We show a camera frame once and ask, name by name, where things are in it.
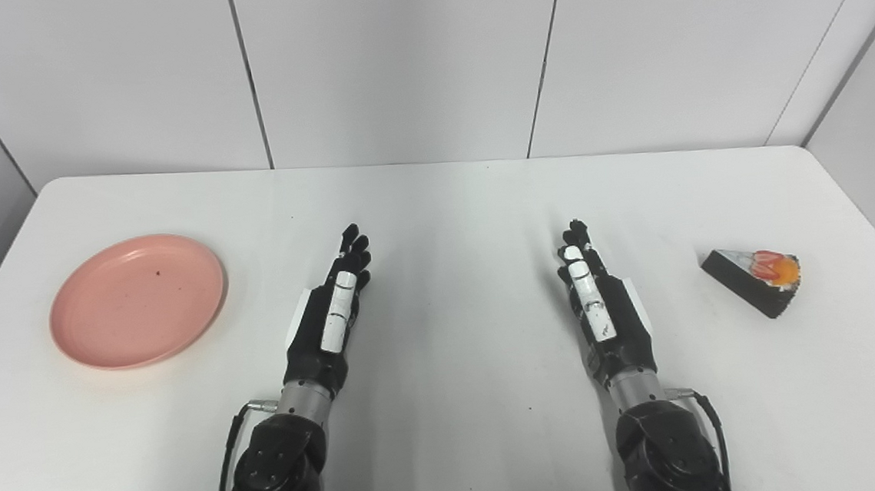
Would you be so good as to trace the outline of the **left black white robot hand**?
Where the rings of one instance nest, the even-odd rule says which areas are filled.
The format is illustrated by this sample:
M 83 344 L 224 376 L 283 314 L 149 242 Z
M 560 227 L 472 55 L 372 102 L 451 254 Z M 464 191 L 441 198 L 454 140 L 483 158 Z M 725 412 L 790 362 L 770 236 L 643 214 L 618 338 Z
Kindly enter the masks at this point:
M 369 285 L 370 238 L 358 224 L 341 235 L 339 252 L 324 282 L 307 291 L 301 317 L 287 348 L 283 381 L 315 384 L 332 399 L 344 388 L 350 371 L 346 352 L 359 313 L 360 295 Z

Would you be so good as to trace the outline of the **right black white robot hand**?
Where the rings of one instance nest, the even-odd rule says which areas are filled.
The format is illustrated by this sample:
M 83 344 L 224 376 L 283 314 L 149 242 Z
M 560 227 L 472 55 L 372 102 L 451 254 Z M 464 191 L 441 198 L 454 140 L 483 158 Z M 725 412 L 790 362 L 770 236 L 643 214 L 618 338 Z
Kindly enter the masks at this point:
M 585 222 L 570 221 L 562 241 L 557 250 L 562 265 L 556 274 L 588 344 L 586 365 L 592 379 L 608 385 L 622 372 L 657 372 L 651 333 L 631 284 L 608 272 Z

